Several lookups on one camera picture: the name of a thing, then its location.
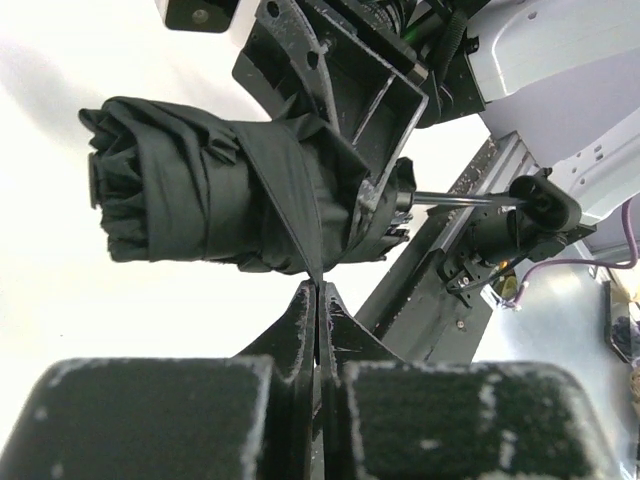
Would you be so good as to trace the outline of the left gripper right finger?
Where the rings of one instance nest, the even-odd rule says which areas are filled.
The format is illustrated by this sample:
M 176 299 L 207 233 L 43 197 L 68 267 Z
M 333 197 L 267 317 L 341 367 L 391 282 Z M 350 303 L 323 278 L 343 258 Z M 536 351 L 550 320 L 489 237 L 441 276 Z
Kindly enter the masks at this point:
M 330 479 L 626 479 L 624 370 L 608 288 L 545 281 L 519 312 L 419 288 L 386 342 L 326 289 L 338 418 Z

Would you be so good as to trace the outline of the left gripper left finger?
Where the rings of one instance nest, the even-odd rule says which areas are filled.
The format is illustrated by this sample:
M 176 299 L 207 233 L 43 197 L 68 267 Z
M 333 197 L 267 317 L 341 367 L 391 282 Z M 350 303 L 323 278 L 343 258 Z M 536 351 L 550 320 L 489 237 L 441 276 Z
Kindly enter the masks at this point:
M 74 358 L 34 385 L 13 479 L 306 479 L 318 291 L 230 358 Z

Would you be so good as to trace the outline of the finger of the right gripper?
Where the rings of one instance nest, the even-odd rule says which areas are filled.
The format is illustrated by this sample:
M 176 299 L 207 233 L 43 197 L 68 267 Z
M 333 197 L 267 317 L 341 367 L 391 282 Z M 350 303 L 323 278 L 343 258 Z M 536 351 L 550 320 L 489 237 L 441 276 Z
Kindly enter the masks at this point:
M 232 75 L 273 118 L 312 112 L 345 133 L 342 16 L 327 1 L 262 1 Z
M 337 128 L 368 169 L 357 199 L 363 208 L 374 210 L 428 99 L 357 38 L 337 35 L 325 62 Z

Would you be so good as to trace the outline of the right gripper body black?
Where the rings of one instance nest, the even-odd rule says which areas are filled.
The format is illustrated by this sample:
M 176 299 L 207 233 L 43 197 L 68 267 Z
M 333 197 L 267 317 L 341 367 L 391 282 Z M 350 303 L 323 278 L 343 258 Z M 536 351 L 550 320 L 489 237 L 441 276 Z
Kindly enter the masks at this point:
M 299 1 L 313 32 L 307 68 L 332 85 L 379 85 L 396 75 L 440 85 L 450 66 L 450 5 L 429 1 L 412 23 L 414 1 Z

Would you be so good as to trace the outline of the black folding umbrella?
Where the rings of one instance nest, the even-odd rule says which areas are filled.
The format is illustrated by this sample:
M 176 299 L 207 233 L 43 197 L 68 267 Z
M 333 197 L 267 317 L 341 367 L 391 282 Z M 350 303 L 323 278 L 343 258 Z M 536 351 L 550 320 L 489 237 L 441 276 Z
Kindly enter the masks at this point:
M 208 261 L 320 279 L 383 260 L 408 238 L 412 161 L 396 162 L 369 209 L 371 168 L 313 114 L 235 121 L 113 97 L 78 117 L 92 133 L 91 201 L 116 262 Z

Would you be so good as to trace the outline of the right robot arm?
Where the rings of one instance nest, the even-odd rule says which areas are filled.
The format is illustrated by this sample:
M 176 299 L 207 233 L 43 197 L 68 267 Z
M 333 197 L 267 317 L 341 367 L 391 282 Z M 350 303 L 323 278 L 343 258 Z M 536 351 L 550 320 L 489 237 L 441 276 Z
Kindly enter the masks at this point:
M 393 85 L 400 116 L 354 193 L 358 218 L 379 207 L 412 129 L 479 114 L 517 132 L 594 224 L 639 190 L 639 98 L 609 100 L 639 70 L 635 1 L 244 1 L 230 28 L 234 77 L 268 111 L 300 101 L 342 135 L 340 94 L 359 85 L 374 112 Z

